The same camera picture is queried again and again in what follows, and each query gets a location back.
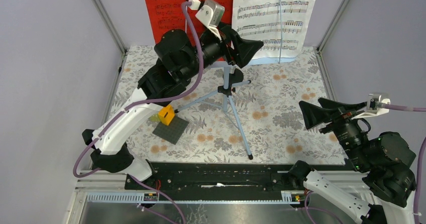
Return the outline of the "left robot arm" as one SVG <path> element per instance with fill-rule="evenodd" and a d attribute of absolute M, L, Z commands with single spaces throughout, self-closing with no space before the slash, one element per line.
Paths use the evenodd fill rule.
<path fill-rule="evenodd" d="M 220 59 L 245 67 L 263 47 L 260 40 L 243 39 L 232 27 L 219 23 L 218 35 L 210 30 L 190 40 L 182 29 L 167 31 L 154 46 L 156 63 L 139 79 L 125 104 L 100 128 L 86 129 L 82 136 L 95 171 L 124 172 L 143 189 L 155 185 L 156 176 L 147 160 L 129 150 L 128 137 L 149 117 L 171 102 L 194 91 L 203 70 Z"/>

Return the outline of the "white sheet music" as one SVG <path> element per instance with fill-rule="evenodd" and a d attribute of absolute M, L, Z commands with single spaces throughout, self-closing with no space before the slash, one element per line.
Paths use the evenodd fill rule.
<path fill-rule="evenodd" d="M 232 28 L 263 47 L 251 65 L 286 63 L 302 52 L 316 0 L 233 0 Z"/>

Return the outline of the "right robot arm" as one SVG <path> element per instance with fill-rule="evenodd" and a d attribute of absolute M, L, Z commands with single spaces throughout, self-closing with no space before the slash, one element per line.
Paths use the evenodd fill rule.
<path fill-rule="evenodd" d="M 334 133 L 354 171 L 364 174 L 363 182 L 380 203 L 371 204 L 345 192 L 304 161 L 290 168 L 290 187 L 322 196 L 356 223 L 419 223 L 421 180 L 410 167 L 421 160 L 422 153 L 414 153 L 397 132 L 369 139 L 368 132 L 359 126 L 367 118 L 390 110 L 410 111 L 409 107 L 392 105 L 380 93 L 356 104 L 319 98 L 316 105 L 300 101 L 299 107 L 307 129 L 319 127 L 322 134 Z"/>

